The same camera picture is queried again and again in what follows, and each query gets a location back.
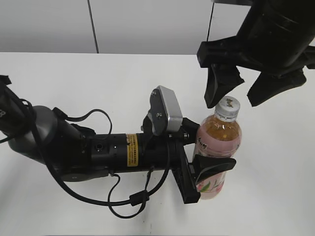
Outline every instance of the warning sticker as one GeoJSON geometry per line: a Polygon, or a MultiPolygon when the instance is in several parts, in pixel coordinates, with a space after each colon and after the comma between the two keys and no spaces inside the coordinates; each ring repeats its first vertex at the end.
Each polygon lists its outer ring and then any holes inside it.
{"type": "Polygon", "coordinates": [[[138,166],[139,149],[136,134],[126,134],[127,136],[127,166],[138,166]]]}

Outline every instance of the wire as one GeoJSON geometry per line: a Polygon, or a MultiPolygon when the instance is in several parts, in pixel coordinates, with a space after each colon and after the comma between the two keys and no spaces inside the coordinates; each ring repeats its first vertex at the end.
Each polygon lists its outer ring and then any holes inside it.
{"type": "Polygon", "coordinates": [[[109,131],[108,131],[108,134],[106,135],[106,137],[104,137],[104,138],[94,137],[94,139],[97,139],[97,140],[105,140],[105,139],[107,139],[110,136],[110,134],[112,133],[112,130],[113,130],[112,120],[110,119],[109,115],[105,111],[103,111],[101,109],[93,109],[93,110],[89,111],[84,116],[81,116],[81,117],[66,117],[65,120],[68,120],[68,121],[71,121],[71,122],[81,122],[81,121],[84,121],[86,118],[88,118],[94,112],[100,112],[100,113],[106,115],[106,117],[108,118],[108,121],[110,123],[110,128],[109,128],[109,131]]]}
{"type": "MultiPolygon", "coordinates": [[[[151,168],[148,173],[147,173],[147,181],[146,181],[146,184],[145,184],[145,191],[147,190],[147,187],[148,187],[148,184],[149,184],[149,181],[150,181],[150,178],[151,178],[151,173],[153,172],[153,168],[151,168]]],[[[131,219],[131,218],[134,218],[135,216],[137,216],[138,214],[140,214],[144,208],[146,207],[146,203],[147,203],[147,195],[146,193],[144,192],[143,193],[143,200],[142,200],[142,204],[140,206],[140,209],[133,215],[128,215],[128,216],[124,216],[124,215],[120,215],[118,214],[117,212],[115,212],[115,210],[113,209],[112,205],[111,205],[111,201],[110,201],[110,197],[112,195],[112,192],[114,191],[114,189],[116,188],[116,186],[119,184],[120,182],[120,176],[118,174],[113,174],[112,176],[114,177],[117,177],[118,180],[117,180],[117,183],[112,187],[112,189],[109,191],[108,193],[108,198],[107,198],[107,201],[108,201],[108,208],[109,210],[118,218],[121,218],[121,219],[131,219]]]]}
{"type": "Polygon", "coordinates": [[[215,9],[215,2],[213,1],[213,3],[212,3],[212,10],[211,10],[211,16],[210,16],[210,20],[209,20],[209,28],[208,28],[207,42],[209,41],[210,27],[211,27],[211,22],[212,22],[213,10],[214,10],[214,9],[215,9]]]}
{"type": "MultiPolygon", "coordinates": [[[[25,99],[21,99],[21,101],[22,101],[22,102],[26,102],[27,105],[28,105],[28,107],[31,107],[31,106],[32,106],[32,104],[31,104],[29,101],[25,100],[25,99]]],[[[26,130],[27,130],[27,127],[26,127],[26,125],[24,125],[24,127],[22,127],[17,133],[15,133],[15,134],[13,134],[13,135],[8,135],[6,138],[0,140],[0,144],[3,144],[3,143],[5,143],[5,142],[10,141],[11,139],[16,138],[17,136],[19,136],[19,135],[25,133],[26,130]]]]}
{"type": "MultiPolygon", "coordinates": [[[[47,153],[46,153],[46,150],[45,148],[43,147],[43,142],[41,140],[41,137],[40,137],[40,134],[39,134],[39,131],[38,131],[38,128],[36,126],[36,122],[35,122],[35,110],[33,109],[33,106],[30,102],[24,100],[24,99],[20,99],[14,92],[12,92],[8,87],[5,88],[6,89],[6,92],[8,94],[8,96],[12,99],[12,101],[17,105],[17,107],[22,111],[22,113],[25,115],[26,117],[26,120],[27,122],[29,123],[29,126],[30,126],[30,129],[31,129],[31,132],[33,134],[33,137],[34,137],[34,140],[35,140],[35,143],[37,144],[37,149],[38,149],[38,152],[40,154],[40,156],[43,158],[43,161],[48,169],[48,171],[50,172],[51,176],[54,178],[54,180],[57,182],[57,184],[66,192],[68,193],[69,195],[71,195],[72,197],[82,201],[82,202],[85,202],[85,203],[88,203],[88,204],[93,204],[93,205],[99,205],[99,206],[106,206],[106,207],[109,207],[109,209],[111,210],[111,212],[119,217],[119,218],[123,218],[123,219],[129,219],[129,218],[133,218],[135,216],[137,216],[139,213],[141,213],[145,206],[146,206],[146,202],[147,202],[147,196],[150,196],[152,194],[154,194],[155,192],[157,192],[161,186],[163,185],[163,183],[165,182],[166,180],[166,177],[168,175],[168,172],[169,172],[169,168],[170,168],[170,151],[169,151],[169,145],[168,145],[168,142],[166,141],[166,148],[167,148],[167,163],[166,163],[166,167],[165,167],[165,170],[164,170],[164,173],[161,177],[161,180],[159,181],[159,183],[148,193],[148,195],[144,192],[143,193],[143,202],[142,202],[142,205],[140,207],[140,209],[138,210],[137,213],[133,214],[133,215],[130,215],[130,216],[122,216],[122,215],[119,215],[117,214],[112,207],[115,207],[115,206],[123,206],[123,205],[127,205],[127,204],[131,204],[131,201],[130,199],[129,200],[125,200],[125,201],[120,201],[120,202],[111,202],[110,201],[110,196],[113,192],[113,190],[115,189],[115,187],[119,184],[120,182],[120,176],[117,175],[117,174],[113,174],[112,176],[115,176],[118,178],[118,181],[117,183],[112,187],[112,189],[110,190],[109,194],[108,194],[108,201],[107,202],[104,202],[104,201],[98,201],[98,200],[94,200],[94,199],[90,199],[90,198],[86,198],[86,197],[83,197],[79,194],[77,194],[76,192],[74,192],[72,189],[70,189],[66,184],[65,182],[61,179],[61,177],[58,175],[57,171],[55,170],[54,168],[54,165],[53,163],[51,162],[51,160],[49,159],[47,153]]],[[[76,120],[76,121],[81,121],[81,120],[85,120],[90,114],[92,114],[93,112],[102,112],[103,114],[105,114],[110,123],[111,123],[111,128],[110,128],[110,132],[112,130],[112,122],[108,116],[108,114],[100,109],[95,109],[95,110],[92,110],[90,111],[89,113],[87,113],[86,115],[80,117],[80,118],[67,118],[68,120],[76,120]]],[[[149,184],[149,181],[150,181],[150,178],[151,178],[151,173],[153,172],[153,167],[151,167],[151,169],[149,170],[149,172],[147,173],[147,181],[146,181],[146,184],[145,184],[145,191],[147,191],[147,187],[148,187],[148,184],[149,184]]]]}
{"type": "Polygon", "coordinates": [[[169,145],[168,142],[166,142],[166,149],[167,149],[167,163],[166,163],[166,167],[164,170],[164,173],[161,177],[161,180],[157,183],[157,185],[149,192],[149,196],[151,196],[152,194],[156,193],[164,184],[166,177],[168,175],[168,171],[169,168],[171,166],[171,157],[170,157],[170,153],[169,153],[169,145]]]}
{"type": "MultiPolygon", "coordinates": [[[[57,182],[57,184],[69,195],[71,195],[72,197],[88,203],[88,204],[93,204],[93,205],[99,205],[99,206],[108,206],[108,202],[104,202],[104,201],[98,201],[98,200],[94,200],[94,199],[90,199],[90,198],[86,198],[83,197],[79,194],[77,194],[76,192],[74,192],[72,189],[70,189],[65,183],[64,181],[61,179],[61,177],[58,175],[58,173],[56,172],[52,162],[50,161],[50,159],[48,158],[48,155],[45,151],[45,149],[43,148],[43,143],[40,137],[40,134],[38,132],[34,117],[32,116],[32,112],[30,112],[27,107],[23,104],[23,102],[19,99],[19,97],[17,95],[15,95],[14,92],[12,92],[8,87],[6,87],[6,92],[9,95],[9,97],[12,99],[12,101],[18,106],[18,108],[23,112],[23,114],[25,115],[27,121],[29,122],[30,128],[31,128],[31,132],[33,134],[34,140],[37,144],[37,148],[38,148],[38,152],[40,154],[40,156],[43,158],[44,163],[49,171],[49,173],[51,174],[51,176],[54,178],[54,180],[57,182]]],[[[123,206],[123,205],[127,205],[130,204],[130,200],[126,200],[126,201],[120,201],[120,202],[112,202],[111,205],[112,206],[123,206]]]]}
{"type": "Polygon", "coordinates": [[[96,49],[96,53],[99,54],[90,0],[88,0],[88,7],[89,7],[89,14],[90,14],[90,19],[91,19],[95,49],[96,49]]]}

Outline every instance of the bottle cap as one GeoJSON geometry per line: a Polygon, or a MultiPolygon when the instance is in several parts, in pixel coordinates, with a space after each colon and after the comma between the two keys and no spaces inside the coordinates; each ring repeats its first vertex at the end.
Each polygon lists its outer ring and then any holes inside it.
{"type": "Polygon", "coordinates": [[[216,105],[215,115],[222,121],[232,122],[236,120],[240,108],[241,104],[236,98],[225,96],[216,105]]]}

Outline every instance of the white table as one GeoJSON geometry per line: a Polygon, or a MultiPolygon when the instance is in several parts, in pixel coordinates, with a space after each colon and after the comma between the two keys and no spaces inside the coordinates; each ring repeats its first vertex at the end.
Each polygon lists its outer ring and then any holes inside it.
{"type": "MultiPolygon", "coordinates": [[[[246,94],[258,72],[240,69],[246,83],[230,94],[241,102],[243,141],[238,163],[220,195],[184,205],[173,176],[134,219],[116,218],[101,206],[68,196],[46,167],[0,146],[0,235],[314,235],[315,232],[315,71],[308,82],[252,108],[246,94]]],[[[55,106],[70,116],[106,110],[114,133],[140,132],[149,96],[158,85],[173,89],[182,113],[201,122],[213,110],[203,94],[207,71],[196,56],[0,54],[0,74],[12,90],[33,105],[55,106]]],[[[81,123],[106,133],[101,115],[81,123]]],[[[191,157],[193,145],[186,148],[191,157]]],[[[161,172],[153,174],[154,186],[161,172]]],[[[115,178],[69,186],[87,197],[106,200],[115,178]]],[[[122,174],[113,200],[143,189],[145,173],[122,174]]],[[[118,207],[122,214],[135,212],[118,207]]]]}

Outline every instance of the beverage bottle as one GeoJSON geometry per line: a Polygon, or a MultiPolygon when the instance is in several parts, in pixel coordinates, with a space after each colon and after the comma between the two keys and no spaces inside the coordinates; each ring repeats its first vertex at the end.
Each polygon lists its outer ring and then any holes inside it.
{"type": "MultiPolygon", "coordinates": [[[[241,128],[236,122],[240,103],[225,96],[216,106],[215,113],[207,117],[198,129],[193,155],[230,158],[241,144],[241,128]]],[[[201,199],[212,199],[222,189],[225,179],[222,172],[197,185],[201,199]]]]}

